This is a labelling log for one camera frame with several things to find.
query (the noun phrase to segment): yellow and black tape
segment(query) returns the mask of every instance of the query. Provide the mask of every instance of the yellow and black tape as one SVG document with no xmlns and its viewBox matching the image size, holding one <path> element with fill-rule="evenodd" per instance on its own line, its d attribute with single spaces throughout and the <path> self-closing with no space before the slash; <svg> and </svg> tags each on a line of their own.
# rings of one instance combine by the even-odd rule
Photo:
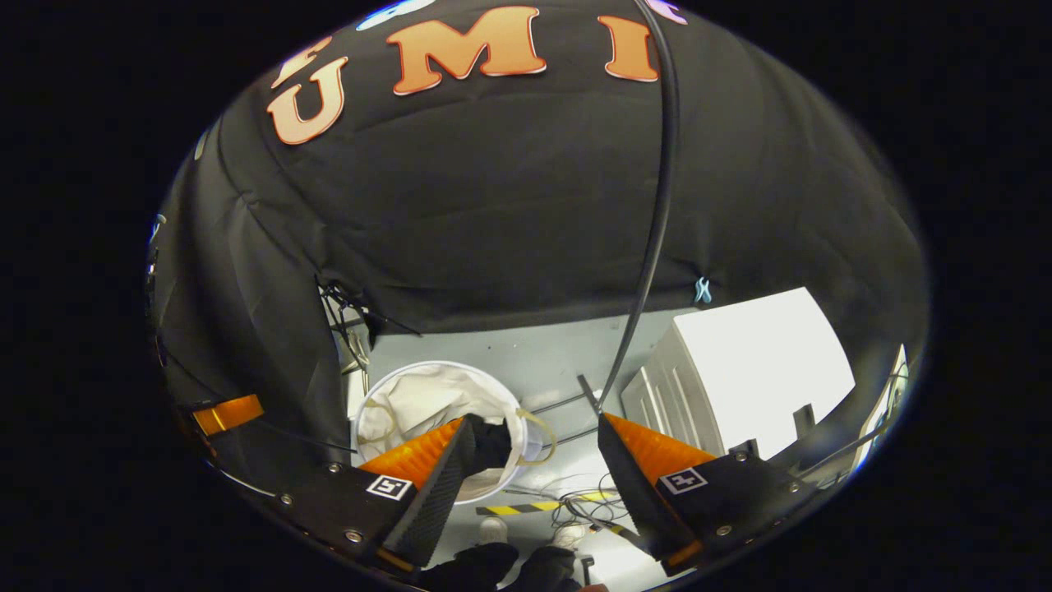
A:
<svg viewBox="0 0 1052 592">
<path fill-rule="evenodd" d="M 579 499 L 589 502 L 602 502 L 608 497 L 616 497 L 616 493 L 595 491 L 579 495 Z M 474 509 L 474 513 L 480 516 L 513 516 L 515 514 L 529 514 L 531 512 L 551 512 L 562 506 L 561 502 L 534 502 L 533 504 L 521 504 L 518 506 L 488 506 Z"/>
</svg>

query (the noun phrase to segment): black background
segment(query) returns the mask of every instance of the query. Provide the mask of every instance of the black background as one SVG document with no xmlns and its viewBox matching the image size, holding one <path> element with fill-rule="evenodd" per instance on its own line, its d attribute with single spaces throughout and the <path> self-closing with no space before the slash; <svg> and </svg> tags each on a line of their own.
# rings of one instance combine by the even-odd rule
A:
<svg viewBox="0 0 1052 592">
<path fill-rule="evenodd" d="M 696 589 L 1039 588 L 1034 531 L 1048 512 L 1031 484 L 1045 471 L 1035 410 L 1049 389 L 1024 383 L 1049 342 L 1037 330 L 1044 101 L 1026 88 L 1040 68 L 1025 58 L 1039 19 L 964 5 L 681 4 L 862 121 L 917 205 L 938 280 L 930 366 L 885 453 L 821 513 Z M 24 502 L 8 509 L 11 522 L 29 518 L 13 555 L 34 572 L 27 583 L 369 589 L 186 452 L 145 348 L 141 280 L 153 215 L 201 130 L 262 70 L 379 6 L 52 4 L 7 19 L 23 34 L 8 94 L 25 107 L 8 125 L 28 124 L 9 147 L 31 158 L 13 167 L 7 200 L 21 241 L 14 343 L 36 359 L 8 397 L 48 419 L 11 449 L 29 469 L 12 479 Z"/>
</svg>

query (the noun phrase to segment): white cabinet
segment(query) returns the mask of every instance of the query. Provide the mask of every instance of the white cabinet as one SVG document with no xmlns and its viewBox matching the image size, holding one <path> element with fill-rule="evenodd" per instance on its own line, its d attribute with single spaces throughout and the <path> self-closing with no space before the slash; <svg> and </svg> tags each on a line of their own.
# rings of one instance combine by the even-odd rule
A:
<svg viewBox="0 0 1052 592">
<path fill-rule="evenodd" d="M 628 420 L 723 456 L 755 440 L 762 458 L 821 422 L 854 387 L 836 334 L 806 288 L 677 317 L 621 400 Z"/>
</svg>

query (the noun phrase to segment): white shoe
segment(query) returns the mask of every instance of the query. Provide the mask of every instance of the white shoe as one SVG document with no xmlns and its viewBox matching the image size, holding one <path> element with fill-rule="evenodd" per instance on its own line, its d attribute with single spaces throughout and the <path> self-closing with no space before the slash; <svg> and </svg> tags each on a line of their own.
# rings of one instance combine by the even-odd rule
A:
<svg viewBox="0 0 1052 592">
<path fill-rule="evenodd" d="M 508 525 L 497 516 L 486 516 L 479 527 L 479 545 L 490 543 L 507 543 Z"/>
<path fill-rule="evenodd" d="M 551 539 L 552 547 L 576 551 L 581 540 L 588 534 L 588 527 L 585 525 L 568 525 L 560 527 L 555 531 L 555 536 Z"/>
</svg>

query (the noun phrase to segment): orange letter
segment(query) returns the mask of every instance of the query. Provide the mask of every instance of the orange letter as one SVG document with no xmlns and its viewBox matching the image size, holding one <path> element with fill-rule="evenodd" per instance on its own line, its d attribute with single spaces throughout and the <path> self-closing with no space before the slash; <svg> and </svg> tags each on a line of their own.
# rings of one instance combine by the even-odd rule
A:
<svg viewBox="0 0 1052 592">
<path fill-rule="evenodd" d="M 411 95 L 438 86 L 442 75 L 431 72 L 431 58 L 458 80 L 471 74 L 474 62 L 488 48 L 482 64 L 486 76 L 510 76 L 544 72 L 546 62 L 533 52 L 533 17 L 541 11 L 530 6 L 504 6 L 486 11 L 466 35 L 442 21 L 408 26 L 387 38 L 399 46 L 402 80 L 394 94 Z"/>
<path fill-rule="evenodd" d="M 310 81 L 318 83 L 322 94 L 322 108 L 318 115 L 307 121 L 300 118 L 300 109 L 296 105 L 296 94 L 302 84 L 297 84 L 278 96 L 266 107 L 274 117 L 274 128 L 278 137 L 286 144 L 302 144 L 318 137 L 330 125 L 336 123 L 343 111 L 343 83 L 340 81 L 340 68 L 347 63 L 342 57 L 323 65 L 310 75 Z"/>
<path fill-rule="evenodd" d="M 317 57 L 315 56 L 315 53 L 324 49 L 330 41 L 332 41 L 332 38 L 326 37 L 318 43 L 315 43 L 313 46 L 296 54 L 291 58 L 288 58 L 285 63 L 281 64 L 281 73 L 278 75 L 278 79 L 274 81 L 274 84 L 271 84 L 270 87 L 277 88 L 282 82 L 288 80 L 289 76 L 300 72 L 303 69 L 303 66 L 315 61 L 315 58 Z"/>
<path fill-rule="evenodd" d="M 650 50 L 647 47 L 649 28 L 618 17 L 603 16 L 599 22 L 610 29 L 613 42 L 613 59 L 606 64 L 607 74 L 640 82 L 658 80 L 658 72 L 650 67 Z"/>
</svg>

